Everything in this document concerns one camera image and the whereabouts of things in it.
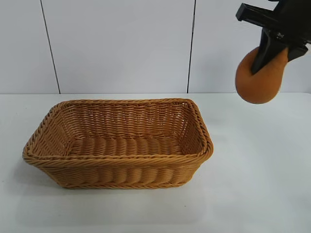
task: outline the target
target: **wicker basket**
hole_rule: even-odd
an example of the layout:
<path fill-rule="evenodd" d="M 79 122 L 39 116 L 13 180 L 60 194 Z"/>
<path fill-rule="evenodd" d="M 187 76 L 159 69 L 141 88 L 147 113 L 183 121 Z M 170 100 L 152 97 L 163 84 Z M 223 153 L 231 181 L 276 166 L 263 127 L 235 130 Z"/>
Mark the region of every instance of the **wicker basket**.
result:
<path fill-rule="evenodd" d="M 191 100 L 70 100 L 50 110 L 23 158 L 66 188 L 169 188 L 212 153 Z"/>

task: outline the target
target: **basket bottom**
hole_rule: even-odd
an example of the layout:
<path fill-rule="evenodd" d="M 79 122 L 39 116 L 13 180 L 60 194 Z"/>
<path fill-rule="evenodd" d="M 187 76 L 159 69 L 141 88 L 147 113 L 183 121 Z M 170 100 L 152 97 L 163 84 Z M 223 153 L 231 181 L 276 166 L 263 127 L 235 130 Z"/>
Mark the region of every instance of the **basket bottom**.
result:
<path fill-rule="evenodd" d="M 187 182 L 181 182 L 179 184 L 157 184 L 157 185 L 116 185 L 116 184 L 103 184 L 103 185 L 79 185 L 79 186 L 73 186 L 73 185 L 66 185 L 63 186 L 63 188 L 68 189 L 157 189 L 157 188 L 176 188 L 183 186 Z"/>
<path fill-rule="evenodd" d="M 182 155 L 176 138 L 155 137 L 86 137 L 75 138 L 66 156 L 131 156 L 131 155 L 175 154 Z"/>
<path fill-rule="evenodd" d="M 41 168 L 64 188 L 171 188 L 191 180 L 198 165 L 179 167 L 67 167 Z"/>

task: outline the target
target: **white tabletop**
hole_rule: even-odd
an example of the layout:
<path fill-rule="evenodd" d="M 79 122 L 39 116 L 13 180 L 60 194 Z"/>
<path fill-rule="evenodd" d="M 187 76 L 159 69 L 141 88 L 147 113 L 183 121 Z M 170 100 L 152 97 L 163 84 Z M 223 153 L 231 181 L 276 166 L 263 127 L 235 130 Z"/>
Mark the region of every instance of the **white tabletop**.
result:
<path fill-rule="evenodd" d="M 170 97 L 198 104 L 215 150 L 182 187 L 67 190 L 21 158 L 60 101 Z M 0 232 L 309 233 L 310 120 L 309 94 L 0 95 Z"/>

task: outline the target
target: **orange ball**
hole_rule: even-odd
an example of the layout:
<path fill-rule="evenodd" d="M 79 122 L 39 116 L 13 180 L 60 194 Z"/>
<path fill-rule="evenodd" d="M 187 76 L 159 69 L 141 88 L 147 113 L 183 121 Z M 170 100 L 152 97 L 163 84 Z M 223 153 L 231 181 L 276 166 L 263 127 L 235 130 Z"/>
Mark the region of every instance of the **orange ball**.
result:
<path fill-rule="evenodd" d="M 236 72 L 235 86 L 242 99 L 250 103 L 262 104 L 272 100 L 280 90 L 284 69 L 288 63 L 288 49 L 282 51 L 253 75 L 251 66 L 257 53 L 258 48 L 247 54 L 241 61 Z"/>

